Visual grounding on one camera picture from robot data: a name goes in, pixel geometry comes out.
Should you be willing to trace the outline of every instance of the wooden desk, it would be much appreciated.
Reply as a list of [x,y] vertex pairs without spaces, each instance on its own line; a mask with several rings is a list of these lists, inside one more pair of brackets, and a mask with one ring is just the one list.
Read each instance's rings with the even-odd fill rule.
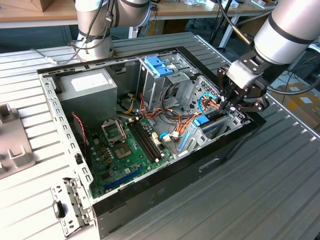
[[[183,1],[178,3],[161,1],[157,4],[157,21],[172,19],[200,19],[217,17],[218,8],[210,9],[207,5],[188,6]],[[238,8],[230,8],[228,16],[236,23],[239,17],[256,16],[265,10],[250,3],[240,4]],[[73,0],[55,0],[45,12],[31,11],[11,6],[1,5],[0,29],[26,28],[44,26],[76,25],[77,11]],[[232,33],[228,27],[220,47],[224,47]],[[137,28],[130,27],[129,38],[137,37]]]

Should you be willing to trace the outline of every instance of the blue expansion slot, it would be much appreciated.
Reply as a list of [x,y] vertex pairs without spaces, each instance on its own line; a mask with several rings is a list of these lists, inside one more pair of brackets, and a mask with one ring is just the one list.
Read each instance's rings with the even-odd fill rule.
[[116,181],[113,181],[113,182],[109,183],[108,185],[104,186],[103,189],[106,191],[106,190],[114,188],[117,185],[123,184],[125,181],[136,177],[143,168],[144,168],[144,166],[139,167],[137,170],[129,173],[128,175],[123,176],[122,178],[120,178]]
[[185,146],[185,144],[186,144],[189,136],[190,136],[190,132],[188,132],[188,133],[185,135],[185,137],[184,137],[184,139],[183,139],[183,142],[181,143],[181,146],[180,146],[180,148],[179,148],[179,151],[180,151],[180,152],[181,152],[182,149],[184,148],[184,146]]

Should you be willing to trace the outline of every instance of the silver metal panel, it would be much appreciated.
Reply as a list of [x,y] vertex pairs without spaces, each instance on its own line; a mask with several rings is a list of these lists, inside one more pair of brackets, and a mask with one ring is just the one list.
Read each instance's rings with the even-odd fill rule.
[[[119,55],[184,46],[201,61],[209,60],[214,73],[226,64],[191,33],[118,40],[114,46]],[[58,61],[73,53],[69,47],[41,51]],[[72,170],[36,74],[50,66],[31,51],[0,54],[0,103],[18,109],[37,161],[0,180],[1,239],[64,239],[49,188]],[[262,115],[266,125],[235,158],[108,239],[314,238],[320,230],[319,140],[311,141],[310,131],[276,104]],[[99,239],[97,232],[90,226],[71,239]]]

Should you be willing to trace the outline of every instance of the motherboard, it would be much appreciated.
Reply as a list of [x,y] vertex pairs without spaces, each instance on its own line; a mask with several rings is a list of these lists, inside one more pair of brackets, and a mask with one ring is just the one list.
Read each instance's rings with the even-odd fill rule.
[[173,159],[169,149],[157,140],[148,119],[98,128],[87,136],[86,161],[93,175],[92,197],[98,198]]

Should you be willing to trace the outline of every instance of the green circuit board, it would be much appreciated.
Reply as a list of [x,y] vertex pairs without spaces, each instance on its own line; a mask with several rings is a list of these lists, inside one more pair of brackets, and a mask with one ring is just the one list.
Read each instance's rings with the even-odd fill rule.
[[[140,119],[139,124],[148,133],[154,132],[146,118]],[[118,188],[121,184],[128,183],[132,179],[142,176],[173,159],[166,146],[158,147],[152,142],[162,156],[157,161],[150,160],[129,129],[128,123],[122,124],[122,127],[126,135],[126,141],[119,141],[114,146],[109,145],[101,127],[87,136],[89,146],[86,159],[87,162],[89,161],[88,166],[93,175],[93,182],[90,185],[93,198],[103,196],[106,192]],[[110,127],[110,132],[112,136],[117,135],[114,127]]]

